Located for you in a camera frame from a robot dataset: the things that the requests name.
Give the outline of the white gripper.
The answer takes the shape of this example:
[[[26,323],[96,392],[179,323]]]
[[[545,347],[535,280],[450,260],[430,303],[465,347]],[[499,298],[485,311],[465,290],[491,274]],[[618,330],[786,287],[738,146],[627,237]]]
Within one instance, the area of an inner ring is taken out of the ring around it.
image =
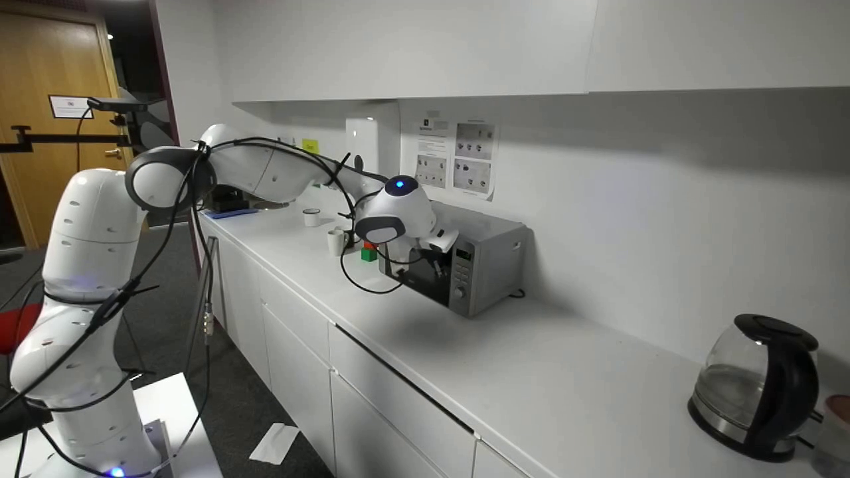
[[[439,229],[430,237],[412,237],[410,239],[410,260],[423,260],[427,251],[447,255],[457,239],[460,239],[460,233],[451,229]]]

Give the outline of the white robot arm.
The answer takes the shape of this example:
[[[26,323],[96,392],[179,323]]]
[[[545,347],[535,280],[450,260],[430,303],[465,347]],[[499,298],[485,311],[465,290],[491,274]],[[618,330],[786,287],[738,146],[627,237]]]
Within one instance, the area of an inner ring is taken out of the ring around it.
[[[157,478],[172,453],[139,413],[129,373],[115,359],[124,306],[141,291],[135,260],[147,218],[200,207],[218,185],[265,203],[286,203],[314,183],[349,202],[349,237],[365,245],[410,239],[451,249],[424,189],[410,174],[384,177],[345,160],[241,134],[213,125],[191,146],[153,146],[128,166],[88,166],[71,174],[43,260],[43,308],[11,360],[14,401],[43,408],[48,457],[14,478]]]

